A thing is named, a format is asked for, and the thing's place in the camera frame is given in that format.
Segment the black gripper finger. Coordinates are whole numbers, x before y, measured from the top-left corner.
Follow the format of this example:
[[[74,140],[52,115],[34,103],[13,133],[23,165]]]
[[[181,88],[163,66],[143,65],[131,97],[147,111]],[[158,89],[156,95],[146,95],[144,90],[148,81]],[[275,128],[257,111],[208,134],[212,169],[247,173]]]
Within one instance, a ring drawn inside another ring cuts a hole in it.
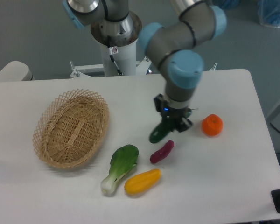
[[[163,102],[162,94],[158,94],[156,97],[154,97],[155,109],[161,116],[163,116],[162,102]]]
[[[187,131],[189,128],[193,126],[193,123],[187,118],[179,118],[175,121],[175,129],[181,133]]]

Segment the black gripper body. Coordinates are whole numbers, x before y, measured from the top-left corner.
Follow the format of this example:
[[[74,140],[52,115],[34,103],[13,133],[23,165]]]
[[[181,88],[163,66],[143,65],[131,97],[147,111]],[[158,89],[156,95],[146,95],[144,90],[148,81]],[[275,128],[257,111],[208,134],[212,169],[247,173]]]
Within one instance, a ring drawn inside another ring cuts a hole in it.
[[[174,108],[172,104],[170,104],[170,102],[165,99],[163,99],[162,102],[162,110],[163,116],[161,117],[161,120],[170,118],[171,120],[173,120],[173,122],[182,117],[189,119],[189,116],[192,114],[192,110],[188,107]]]

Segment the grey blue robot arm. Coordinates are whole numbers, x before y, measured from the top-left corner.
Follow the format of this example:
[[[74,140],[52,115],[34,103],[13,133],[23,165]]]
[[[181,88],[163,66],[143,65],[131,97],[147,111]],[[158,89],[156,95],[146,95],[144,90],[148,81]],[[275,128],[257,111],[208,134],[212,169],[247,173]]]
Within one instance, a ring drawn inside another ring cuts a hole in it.
[[[203,0],[171,2],[179,21],[168,28],[142,26],[126,0],[65,0],[63,7],[77,28],[90,26],[99,43],[105,76],[135,75],[136,45],[166,81],[154,98],[161,124],[183,132],[191,127],[189,102],[203,72],[203,60],[193,48],[222,34],[226,16]]]

